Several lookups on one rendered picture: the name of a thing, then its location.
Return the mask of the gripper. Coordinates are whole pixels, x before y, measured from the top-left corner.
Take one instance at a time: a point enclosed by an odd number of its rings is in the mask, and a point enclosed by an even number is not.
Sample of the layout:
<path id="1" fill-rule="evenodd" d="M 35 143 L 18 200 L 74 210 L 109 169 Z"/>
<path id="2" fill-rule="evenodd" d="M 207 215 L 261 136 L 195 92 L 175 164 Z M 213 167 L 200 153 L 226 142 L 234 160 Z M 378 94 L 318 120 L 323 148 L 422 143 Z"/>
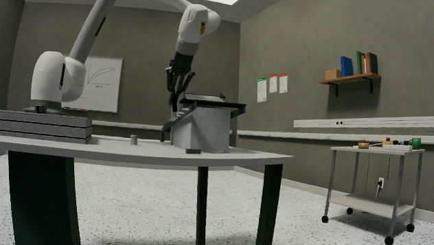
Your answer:
<path id="1" fill-rule="evenodd" d="M 190 65 L 192 65 L 193 57 L 194 57 L 194 55 L 193 56 L 183 55 L 183 54 L 180 54 L 179 52 L 176 51 L 176 54 L 174 57 L 174 62 L 172 64 L 172 66 L 165 68 L 166 73 L 167 73 L 167 89 L 168 89 L 169 94 L 170 94 L 170 99 L 168 102 L 169 106 L 171 106 L 171 104 L 172 104 L 174 89 L 176 86 L 176 81 L 177 81 L 178 76 L 180 76 L 180 78 L 179 78 L 179 85 L 178 85 L 178 88 L 176 90 L 176 104 L 177 104 L 179 95 L 181 95 L 182 92 L 185 92 L 188 84 L 190 83 L 190 80 L 195 75 L 194 70 L 192 70 L 192 68 L 190 66 Z M 171 72 L 171 70 L 173 70 L 173 72 L 174 72 L 174 77 L 173 77 L 172 85 L 170 86 L 170 72 Z M 189 72 L 189 74 L 188 74 L 188 76 L 187 76 L 187 78 L 183 84 L 184 77 L 188 72 Z"/>

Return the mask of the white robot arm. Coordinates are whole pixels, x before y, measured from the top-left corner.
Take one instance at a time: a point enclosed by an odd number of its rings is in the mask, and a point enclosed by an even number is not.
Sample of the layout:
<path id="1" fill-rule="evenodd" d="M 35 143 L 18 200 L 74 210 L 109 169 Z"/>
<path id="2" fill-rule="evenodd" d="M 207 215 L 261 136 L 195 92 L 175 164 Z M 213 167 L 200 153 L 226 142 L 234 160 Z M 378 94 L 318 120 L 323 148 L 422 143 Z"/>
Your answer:
<path id="1" fill-rule="evenodd" d="M 87 72 L 85 61 L 95 39 L 117 0 L 97 0 L 89 13 L 69 54 L 46 51 L 38 59 L 32 77 L 30 107 L 25 113 L 67 116 L 61 102 L 77 100 L 84 90 Z M 178 8 L 184 14 L 179 26 L 175 50 L 183 55 L 195 55 L 202 37 L 220 25 L 219 15 L 203 5 L 186 0 L 159 0 Z"/>

